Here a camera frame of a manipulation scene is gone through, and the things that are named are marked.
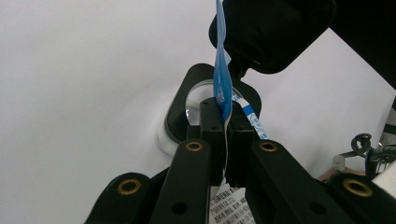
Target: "white surface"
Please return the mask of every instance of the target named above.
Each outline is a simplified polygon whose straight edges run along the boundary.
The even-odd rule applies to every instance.
[[[2,2],[0,223],[81,223],[112,178],[168,166],[155,135],[187,70],[214,62],[214,15],[209,0]],[[377,142],[395,94],[330,30],[284,72],[243,80],[311,175],[356,134]]]
[[[373,182],[396,199],[396,162],[378,175]]]

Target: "metal screw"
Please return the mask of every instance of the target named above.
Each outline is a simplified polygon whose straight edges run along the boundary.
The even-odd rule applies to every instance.
[[[142,184],[139,180],[127,179],[119,184],[119,186],[117,187],[117,191],[119,192],[119,194],[122,195],[130,195],[136,193],[140,189],[140,187],[142,187]]]

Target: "white backdrop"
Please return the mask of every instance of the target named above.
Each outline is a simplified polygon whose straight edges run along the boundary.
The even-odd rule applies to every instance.
[[[155,134],[188,69],[214,63],[214,16],[209,0],[1,2],[0,223],[82,223],[117,175],[167,167]],[[285,71],[243,80],[313,176],[358,133],[375,146],[395,95],[331,30]]]

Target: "mounting hole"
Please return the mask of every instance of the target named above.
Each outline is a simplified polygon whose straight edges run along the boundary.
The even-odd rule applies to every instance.
[[[204,146],[199,142],[190,142],[186,145],[186,149],[188,149],[189,151],[199,151],[203,147]]]
[[[185,203],[175,203],[172,206],[172,212],[178,215],[183,215],[187,212],[187,205]]]
[[[260,143],[260,148],[267,152],[277,151],[277,146],[272,143],[268,143],[268,142]]]
[[[320,203],[311,203],[309,204],[309,208],[316,214],[326,215],[327,209],[321,205]]]
[[[352,178],[347,178],[343,181],[344,187],[351,193],[361,197],[373,196],[373,190],[365,183]]]
[[[137,179],[127,179],[122,181],[117,187],[117,191],[122,195],[130,195],[136,193],[142,184]]]

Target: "blue cable tab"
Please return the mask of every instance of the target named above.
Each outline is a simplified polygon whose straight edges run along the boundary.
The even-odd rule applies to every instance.
[[[228,71],[224,53],[224,40],[226,36],[226,26],[224,11],[220,0],[216,3],[218,45],[215,61],[215,72],[213,74],[213,93],[219,104],[221,118],[227,124],[233,111],[233,83]]]

